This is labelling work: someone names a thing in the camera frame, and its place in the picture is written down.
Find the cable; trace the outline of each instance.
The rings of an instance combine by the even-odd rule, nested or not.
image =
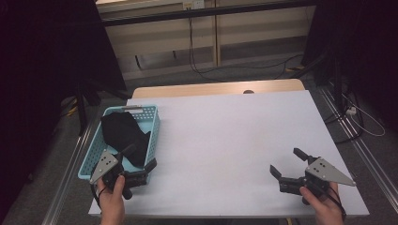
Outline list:
[[[99,199],[100,199],[100,194],[102,194],[102,192],[103,192],[104,190],[106,190],[106,188],[107,188],[107,187],[104,187],[104,188],[99,192]]]
[[[307,24],[308,26],[310,26],[310,19],[308,19],[308,12],[307,12],[308,7],[305,8],[305,16],[307,18]]]
[[[190,22],[190,66],[191,69],[196,72],[197,74],[199,74],[202,78],[207,79],[207,80],[211,80],[211,81],[215,81],[215,82],[220,82],[223,83],[223,81],[218,80],[218,79],[213,79],[213,78],[209,78],[209,77],[205,77],[202,72],[200,72],[198,70],[198,68],[196,67],[196,63],[195,63],[195,57],[193,54],[193,40],[192,40],[192,33],[193,33],[193,29],[192,29],[192,18],[189,18],[189,22]]]
[[[361,108],[359,108],[359,107],[356,106],[355,104],[353,104],[353,106],[354,106],[356,109],[360,110],[360,112],[365,113],[365,114],[366,114],[369,118],[371,118],[373,121],[375,121],[375,122],[381,127],[381,129],[383,130],[383,132],[382,132],[381,134],[374,134],[374,133],[370,132],[370,131],[367,130],[365,127],[361,126],[361,125],[354,119],[354,117],[353,117],[352,114],[351,114],[351,119],[352,119],[352,121],[353,121],[359,128],[361,128],[363,131],[367,132],[368,134],[373,135],[373,136],[376,136],[376,137],[382,137],[382,136],[384,136],[384,135],[386,134],[386,130],[384,129],[384,127],[383,127],[380,123],[378,123],[369,113],[365,112],[364,110],[362,110]]]
[[[346,217],[346,212],[345,209],[343,207],[343,205],[340,202],[340,196],[337,194],[337,192],[335,190],[334,193],[336,194],[336,197],[338,198],[339,201],[337,201],[336,199],[334,199],[333,197],[331,197],[325,190],[323,190],[322,188],[320,188],[319,186],[315,185],[313,182],[309,181],[308,184],[312,187],[315,188],[317,191],[322,192],[323,195],[325,195],[326,197],[328,197],[328,199],[330,199],[332,202],[334,202],[337,207],[339,207],[340,211],[342,212],[342,218],[343,221],[345,221],[345,217]]]
[[[358,102],[358,99],[357,99],[357,95],[353,92],[353,94],[354,94],[354,98],[355,98],[355,101],[357,102],[357,104],[360,104],[359,102]],[[357,117],[359,118],[359,120],[360,120],[360,123],[362,124],[362,126],[364,127],[364,125],[363,125],[363,117],[362,117],[362,114],[359,112],[359,113],[357,113]],[[339,142],[334,142],[335,144],[340,144],[340,143],[348,143],[348,142],[351,142],[351,141],[354,141],[354,140],[356,140],[357,138],[359,138],[361,135],[362,135],[362,133],[363,133],[363,129],[360,129],[360,131],[356,131],[355,130],[355,133],[356,133],[356,135],[354,135],[353,137],[350,137],[350,138],[348,138],[348,139],[346,139],[346,140],[343,140],[343,141],[339,141]]]
[[[337,116],[337,117],[334,118],[333,120],[325,121],[325,124],[326,124],[326,125],[329,125],[329,124],[331,124],[331,123],[333,123],[333,122],[336,122],[336,121],[342,119],[343,117],[345,117],[345,114],[341,113],[341,114],[339,114],[339,116]]]
[[[275,78],[273,78],[273,80],[278,79],[279,77],[281,77],[284,74],[284,70],[286,69],[286,63],[289,62],[290,60],[302,56],[303,54],[297,54],[294,55],[292,57],[289,57],[285,60],[283,60],[282,62],[275,64],[275,65],[270,65],[270,66],[263,66],[263,67],[247,67],[247,66],[230,66],[230,67],[215,67],[215,68],[211,68],[208,70],[203,70],[200,71],[197,67],[196,67],[196,63],[195,63],[195,58],[194,58],[194,53],[193,53],[193,38],[192,38],[192,34],[193,34],[193,28],[192,28],[192,19],[189,18],[189,22],[190,22],[190,66],[192,71],[198,73],[202,78],[204,79],[208,79],[208,80],[212,80],[212,81],[216,81],[216,82],[221,82],[223,83],[224,81],[218,80],[218,79],[213,79],[213,78],[209,78],[209,77],[205,77],[203,74],[205,73],[209,73],[215,70],[219,70],[219,69],[226,69],[226,68],[253,68],[253,69],[261,69],[261,68],[275,68],[277,66],[283,65],[283,71],[281,72],[281,74],[279,74],[278,76],[276,76]]]
[[[94,165],[93,169],[91,170],[91,177],[93,176],[94,171],[96,170],[96,167],[98,165],[98,162],[96,163],[96,165]],[[97,191],[96,191],[96,187],[94,184],[90,185],[91,188],[91,194],[93,195],[94,199],[97,202],[97,205],[100,208],[100,194],[102,193],[102,191],[106,188],[104,188],[102,191],[99,192],[99,195],[97,196]]]

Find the metal frame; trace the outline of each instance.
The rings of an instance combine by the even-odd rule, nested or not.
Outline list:
[[[327,102],[328,106],[330,107],[331,111],[334,113],[335,117],[339,117],[338,109],[333,104],[334,99],[332,97],[332,93],[330,91],[325,91],[324,89],[321,90],[322,96]],[[343,131],[347,135],[348,138],[353,138],[357,135],[353,124],[344,118],[338,120],[340,126],[342,127]],[[357,150],[358,154],[360,155],[361,159],[365,163],[366,167],[371,172],[373,178],[376,180],[378,185],[380,186],[381,190],[384,192],[385,196],[389,200],[391,206],[394,208],[395,212],[398,213],[398,189],[394,185],[394,183],[390,180],[389,176],[384,172],[383,168],[381,168],[378,161],[373,156],[372,152],[365,144],[362,138],[357,138],[351,141],[354,148]]]
[[[319,2],[320,2],[319,0],[285,0],[278,2],[245,5],[245,6],[215,7],[215,8],[210,7],[203,9],[166,12],[166,13],[137,16],[137,17],[103,19],[102,24],[104,26],[118,26],[118,25],[134,24],[134,23],[171,21],[178,19],[236,14],[243,12],[265,11],[265,10],[283,9],[283,8],[300,8],[300,7],[316,6]]]
[[[85,129],[83,135],[81,135],[76,143],[73,150],[73,154],[70,158],[67,169],[65,170],[64,176],[62,177],[61,184],[53,197],[49,209],[47,210],[46,216],[43,219],[42,225],[56,224],[59,215],[61,213],[62,207],[64,206],[65,199],[67,198],[69,187],[71,184],[72,176],[77,174],[79,169],[79,159],[84,156],[84,148],[88,143],[88,137],[90,137],[91,132],[95,131],[93,129],[96,115],[98,115],[99,109],[96,109],[90,116],[90,121],[87,128]]]

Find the black cloth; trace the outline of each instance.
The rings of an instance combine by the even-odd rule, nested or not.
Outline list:
[[[117,152],[122,152],[130,145],[135,145],[131,150],[124,151],[123,156],[135,167],[143,168],[150,131],[147,134],[140,129],[137,121],[129,112],[112,112],[101,117],[102,135],[106,144],[112,146]]]

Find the gray floor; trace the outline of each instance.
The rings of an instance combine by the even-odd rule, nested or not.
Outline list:
[[[247,46],[225,46],[223,64],[224,67],[209,73],[204,73],[211,79],[223,82],[234,81],[257,81],[271,80],[281,75],[283,65],[271,68],[260,68],[282,62],[288,57],[302,53],[303,38],[275,40],[271,42],[258,42]],[[177,52],[177,59],[174,59],[171,52],[157,55],[140,56],[142,70],[135,65],[131,58],[120,59],[120,65],[126,80],[128,92],[132,93],[140,86],[157,86],[184,83],[214,83],[215,81],[205,79],[199,74],[191,71],[188,64],[187,52]],[[195,51],[195,59],[199,68],[205,68],[211,63],[209,51],[200,49]],[[300,57],[289,61],[287,68],[298,66]],[[290,77],[290,73],[284,73],[280,78]],[[306,89],[311,91],[314,102],[323,118],[331,114],[331,110],[325,101],[321,90],[324,87],[314,85],[312,75],[301,78]],[[99,107],[87,106],[89,118],[92,119],[92,126],[98,124],[98,115],[109,106],[123,105],[124,101],[115,99],[105,93],[101,93],[103,101]],[[366,104],[366,99],[360,100],[361,107],[371,115],[376,115],[374,109]],[[372,132],[380,132],[379,127],[369,118],[365,117],[366,128]],[[63,116],[55,130],[53,141],[48,148],[48,154],[34,171],[34,181],[26,184],[18,200],[13,204],[3,224],[41,224],[46,218],[49,207],[63,180],[63,175],[69,165],[69,159],[73,156],[76,143],[79,140],[79,120],[77,114]],[[346,135],[339,123],[328,125],[331,137],[335,141],[346,139]],[[396,160],[398,158],[398,134],[386,129],[383,137],[374,137],[368,133],[361,136],[375,159],[380,163],[386,175],[396,186],[398,181],[398,169]],[[397,212],[391,206],[382,188],[374,179],[368,167],[359,155],[358,149],[352,142],[337,145],[345,164],[352,174],[357,176],[358,189],[365,201],[371,215],[368,217],[348,218],[345,224],[394,224],[398,221]],[[79,158],[76,167],[80,167],[82,158]],[[77,178],[74,173],[70,178],[69,191],[66,199],[58,200],[62,208],[57,211],[57,217],[52,220],[57,224],[99,224],[100,220],[87,214],[91,204],[91,193],[89,185]],[[301,224],[314,224],[313,218],[300,218]],[[279,224],[286,224],[284,219],[277,221]],[[263,219],[145,219],[127,218],[126,224],[272,224],[272,221]]]

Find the plastic basket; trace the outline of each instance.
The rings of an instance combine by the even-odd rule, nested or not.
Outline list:
[[[156,105],[111,107],[106,109],[103,115],[108,115],[113,112],[130,112],[134,119],[137,121],[138,126],[144,133],[151,131],[149,145],[146,152],[146,165],[151,159],[155,157],[156,142],[158,139],[159,124],[161,121],[158,116],[158,107]],[[106,144],[103,140],[102,127],[99,123],[99,127],[94,134],[93,140],[88,147],[87,154],[85,155],[84,161],[79,170],[78,176],[80,179],[90,179],[92,170],[97,162],[100,160],[100,156],[104,149],[107,149],[112,154],[117,153],[117,151],[113,147]],[[123,158],[122,164],[124,169],[129,172],[141,171],[143,169],[134,167],[126,158]]]

